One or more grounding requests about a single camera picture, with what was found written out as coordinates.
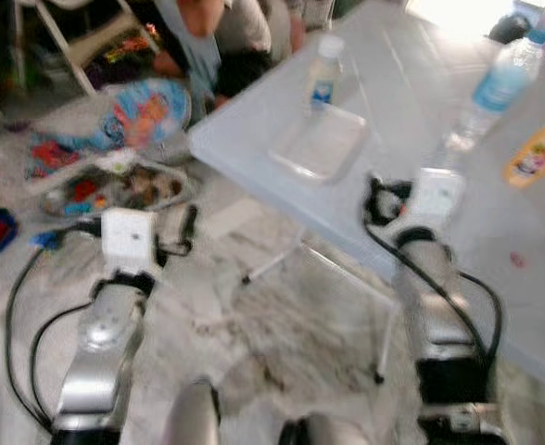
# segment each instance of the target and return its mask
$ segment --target marble floor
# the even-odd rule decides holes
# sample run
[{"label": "marble floor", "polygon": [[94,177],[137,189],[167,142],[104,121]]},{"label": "marble floor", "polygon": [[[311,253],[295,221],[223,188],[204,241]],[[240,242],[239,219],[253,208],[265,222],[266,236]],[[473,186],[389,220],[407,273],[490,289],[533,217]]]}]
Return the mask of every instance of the marble floor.
[{"label": "marble floor", "polygon": [[[402,320],[391,342],[387,381],[377,386],[372,369],[386,308],[308,248],[241,286],[242,274],[288,246],[298,228],[205,166],[190,170],[203,184],[196,197],[195,249],[188,258],[170,259],[149,301],[121,443],[158,443],[175,395],[202,375],[221,394],[223,444],[274,444],[285,419],[312,411],[352,421],[373,445],[425,443],[415,424],[420,400]],[[183,209],[174,209],[159,215],[164,240],[175,238],[182,214]],[[34,216],[28,218],[26,234],[39,227]],[[307,239],[390,294],[355,261],[314,235]],[[10,284],[28,249],[21,239],[0,257],[0,324]],[[26,345],[49,316],[87,299],[102,274],[100,251],[97,241],[73,235],[61,251],[43,256],[25,283],[14,332],[22,385]],[[54,326],[41,347],[39,380],[49,407],[57,406],[77,319]],[[498,382],[514,443],[545,444],[545,387],[505,361],[499,363]],[[47,443],[47,438],[34,432],[21,443]]]}]

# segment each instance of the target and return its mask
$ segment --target black cable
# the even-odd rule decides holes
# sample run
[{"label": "black cable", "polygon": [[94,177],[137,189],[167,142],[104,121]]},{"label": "black cable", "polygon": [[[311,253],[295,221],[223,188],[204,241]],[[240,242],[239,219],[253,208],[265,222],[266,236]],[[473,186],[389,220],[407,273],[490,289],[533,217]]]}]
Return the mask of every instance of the black cable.
[{"label": "black cable", "polygon": [[456,303],[450,297],[450,295],[448,294],[448,291],[444,289],[442,286],[440,286],[433,278],[431,278],[429,274],[427,274],[423,269],[417,266],[407,256],[400,253],[396,248],[390,246],[386,241],[384,241],[382,238],[380,238],[378,235],[372,232],[369,229],[369,227],[367,227],[367,221],[364,217],[362,219],[362,225],[365,232],[367,232],[367,235],[369,235],[373,241],[375,241],[381,248],[387,251],[390,255],[397,258],[402,264],[404,264],[409,269],[411,269],[419,278],[425,281],[431,288],[433,288],[433,290],[435,290],[444,300],[448,302],[451,308],[460,317],[464,325],[468,328],[471,336],[475,339],[476,347],[478,349],[479,360],[481,361],[481,364],[487,370],[490,367],[491,363],[488,362],[487,348],[485,347],[485,342],[483,341],[483,338],[478,333],[478,330],[476,329],[475,324],[472,322],[472,320],[470,319],[468,314],[464,311],[464,309],[462,309],[460,305]]},{"label": "black cable", "polygon": [[13,365],[11,363],[12,357],[12,345],[11,345],[11,336],[12,336],[12,322],[13,322],[13,310],[15,308],[15,301],[17,299],[17,294],[19,289],[23,285],[25,278],[32,269],[33,265],[37,262],[40,255],[42,255],[44,250],[42,248],[36,249],[28,260],[25,267],[21,270],[18,279],[15,281],[13,288],[9,294],[8,301],[6,303],[6,314],[5,314],[5,368],[6,375],[11,386],[11,390],[19,403],[23,406],[25,411],[27,411],[30,416],[44,429],[44,431],[52,434],[52,422],[44,413],[39,411],[35,406],[32,406],[29,401],[26,399],[23,391],[19,387],[18,382],[15,379],[15,374],[13,371]]},{"label": "black cable", "polygon": [[172,255],[173,257],[187,257],[192,250],[192,243],[190,241],[175,243],[173,246],[179,250],[172,250],[171,245],[169,245],[168,248],[160,247],[159,249],[168,255]]},{"label": "black cable", "polygon": [[491,364],[495,361],[495,356],[497,355],[497,348],[501,340],[501,331],[503,329],[503,307],[501,305],[501,299],[495,293],[493,289],[483,283],[481,280],[475,276],[470,275],[469,273],[458,271],[460,277],[464,280],[468,280],[471,283],[476,284],[481,287],[488,295],[493,305],[493,310],[495,311],[495,328],[493,329],[493,336],[491,338],[491,344],[488,347],[487,351],[487,364],[490,367]]},{"label": "black cable", "polygon": [[48,330],[48,328],[52,324],[57,322],[59,319],[71,313],[82,311],[83,309],[88,308],[91,304],[92,304],[92,301],[57,313],[50,320],[46,321],[42,325],[42,327],[40,327],[40,329],[38,329],[38,331],[35,333],[35,337],[33,338],[32,346],[30,347],[30,384],[32,385],[32,393],[33,393],[33,397],[35,398],[35,402],[37,403],[38,409],[48,419],[51,418],[51,415],[48,412],[48,410],[44,407],[42,398],[40,397],[38,381],[36,379],[36,364],[37,364],[38,348],[40,347],[42,337],[44,336],[44,333],[46,332],[46,330]]}]

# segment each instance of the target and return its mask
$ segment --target person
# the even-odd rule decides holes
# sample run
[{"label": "person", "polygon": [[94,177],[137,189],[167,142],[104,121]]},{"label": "person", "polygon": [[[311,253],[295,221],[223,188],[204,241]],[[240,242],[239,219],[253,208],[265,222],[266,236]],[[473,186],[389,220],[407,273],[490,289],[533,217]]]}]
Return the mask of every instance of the person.
[{"label": "person", "polygon": [[[272,65],[272,37],[266,0],[154,0],[131,3],[137,17],[151,21],[164,50],[154,69],[174,79],[189,79],[193,115],[224,104]],[[292,51],[303,46],[305,27],[300,0],[287,0]]]}]

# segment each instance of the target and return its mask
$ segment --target white table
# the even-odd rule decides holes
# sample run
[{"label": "white table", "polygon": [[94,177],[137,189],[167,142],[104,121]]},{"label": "white table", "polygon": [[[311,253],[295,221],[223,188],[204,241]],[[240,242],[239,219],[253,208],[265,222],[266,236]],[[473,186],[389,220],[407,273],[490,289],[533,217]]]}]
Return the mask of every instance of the white table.
[{"label": "white table", "polygon": [[[498,47],[448,35],[380,2],[357,8],[336,33],[347,42],[344,61],[351,74],[337,92],[337,105],[371,124],[360,155],[342,180],[322,187],[305,184],[268,154],[302,112],[303,84],[315,44],[193,128],[191,149],[390,280],[394,261],[360,225],[366,175],[373,171],[385,179],[413,177]],[[359,79],[353,78],[355,71]],[[521,192],[503,181],[501,169],[544,122],[545,69],[536,86],[469,157],[464,202],[450,228],[461,266],[494,287],[504,301],[507,324],[501,353],[543,382],[545,178]],[[514,266],[511,252],[523,255],[526,267]],[[490,307],[479,294],[471,293],[470,300],[472,315],[488,334]]]}]

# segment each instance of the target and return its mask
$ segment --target water bottle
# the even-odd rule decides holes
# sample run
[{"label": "water bottle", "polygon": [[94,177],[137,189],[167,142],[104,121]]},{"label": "water bottle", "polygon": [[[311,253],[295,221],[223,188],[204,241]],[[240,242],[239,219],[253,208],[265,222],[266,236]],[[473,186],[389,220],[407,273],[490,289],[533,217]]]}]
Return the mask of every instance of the water bottle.
[{"label": "water bottle", "polygon": [[545,30],[507,44],[478,84],[452,129],[444,135],[434,165],[458,167],[460,157],[475,147],[512,103],[533,83],[545,56]]},{"label": "water bottle", "polygon": [[335,35],[326,34],[320,39],[318,57],[310,66],[306,85],[306,105],[332,104],[336,82],[342,73],[340,55],[345,42]]}]

